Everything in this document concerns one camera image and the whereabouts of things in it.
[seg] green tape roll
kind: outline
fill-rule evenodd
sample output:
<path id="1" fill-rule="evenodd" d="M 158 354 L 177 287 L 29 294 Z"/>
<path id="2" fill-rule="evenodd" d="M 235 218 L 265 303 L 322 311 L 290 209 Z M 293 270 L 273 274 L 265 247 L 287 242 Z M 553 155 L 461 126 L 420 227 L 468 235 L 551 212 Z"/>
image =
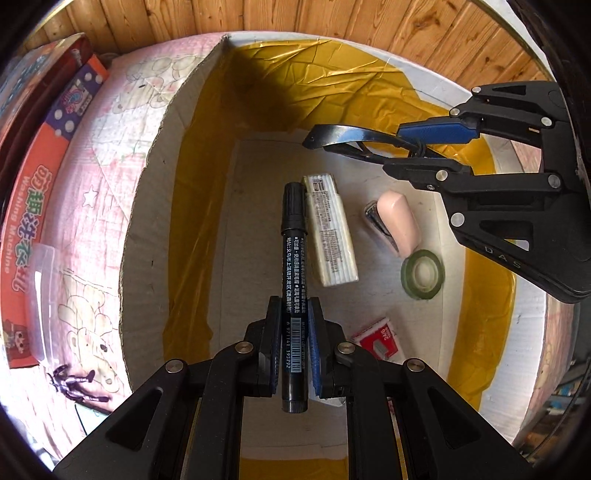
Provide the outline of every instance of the green tape roll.
<path id="1" fill-rule="evenodd" d="M 441 290 L 445 270 L 433 252 L 418 250 L 402 263 L 400 281 L 409 297 L 430 300 Z"/>

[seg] wooden panel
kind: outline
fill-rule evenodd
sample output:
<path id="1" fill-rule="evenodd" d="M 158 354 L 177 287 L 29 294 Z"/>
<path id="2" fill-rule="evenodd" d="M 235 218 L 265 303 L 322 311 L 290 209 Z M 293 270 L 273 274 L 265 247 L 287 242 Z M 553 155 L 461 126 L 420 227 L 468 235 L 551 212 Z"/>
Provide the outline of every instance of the wooden panel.
<path id="1" fill-rule="evenodd" d="M 520 80 L 531 80 L 538 72 L 539 68 L 531 57 L 521 51 L 508 67 L 495 79 L 495 83 L 519 82 Z"/>
<path id="2" fill-rule="evenodd" d="M 536 73 L 532 78 L 532 80 L 548 80 L 548 77 L 544 72 L 538 69 L 538 73 Z"/>
<path id="3" fill-rule="evenodd" d="M 244 0 L 244 30 L 296 29 L 299 0 Z"/>
<path id="4" fill-rule="evenodd" d="M 456 81 L 496 28 L 497 23 L 480 8 L 466 4 L 425 66 Z"/>
<path id="5" fill-rule="evenodd" d="M 243 0 L 193 0 L 199 33 L 244 30 Z"/>
<path id="6" fill-rule="evenodd" d="M 344 38 L 355 0 L 301 0 L 298 32 Z"/>
<path id="7" fill-rule="evenodd" d="M 100 0 L 122 53 L 154 44 L 143 0 Z"/>
<path id="8" fill-rule="evenodd" d="M 521 46 L 505 30 L 497 27 L 491 39 L 474 56 L 456 81 L 467 89 L 494 83 L 520 52 Z"/>
<path id="9" fill-rule="evenodd" d="M 424 65 L 466 0 L 415 0 L 389 50 Z"/>
<path id="10" fill-rule="evenodd" d="M 388 50 L 412 0 L 358 0 L 346 39 Z"/>
<path id="11" fill-rule="evenodd" d="M 85 32 L 97 53 L 119 53 L 119 47 L 98 0 L 74 0 L 66 7 L 72 26 Z"/>
<path id="12" fill-rule="evenodd" d="M 67 38 L 76 33 L 74 25 L 72 25 L 72 21 L 70 20 L 70 17 L 68 17 L 68 12 L 66 12 L 66 10 L 60 10 L 51 17 L 45 25 L 43 25 L 43 30 L 51 41 L 61 40 L 62 38 Z"/>
<path id="13" fill-rule="evenodd" d="M 27 50 L 33 50 L 34 48 L 41 47 L 41 45 L 46 45 L 48 43 L 49 38 L 47 38 L 47 34 L 42 28 L 40 28 L 27 39 L 25 42 L 25 47 Z"/>
<path id="14" fill-rule="evenodd" d="M 197 34 L 191 0 L 145 0 L 156 42 Z"/>

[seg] blue gripper pad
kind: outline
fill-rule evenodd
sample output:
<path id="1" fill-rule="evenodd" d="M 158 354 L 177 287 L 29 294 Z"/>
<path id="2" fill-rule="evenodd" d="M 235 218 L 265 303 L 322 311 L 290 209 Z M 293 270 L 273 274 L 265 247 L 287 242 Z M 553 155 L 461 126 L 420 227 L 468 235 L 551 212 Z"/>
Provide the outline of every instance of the blue gripper pad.
<path id="1" fill-rule="evenodd" d="M 320 396 L 322 384 L 320 382 L 320 354 L 318 352 L 318 339 L 314 326 L 314 315 L 310 302 L 308 302 L 308 343 L 310 352 L 310 369 L 312 371 L 312 383 L 317 396 Z"/>
<path id="2" fill-rule="evenodd" d="M 446 116 L 436 116 L 423 122 L 401 124 L 396 135 L 405 140 L 419 141 L 426 145 L 466 144 L 480 136 L 476 127 L 467 126 L 459 118 Z"/>

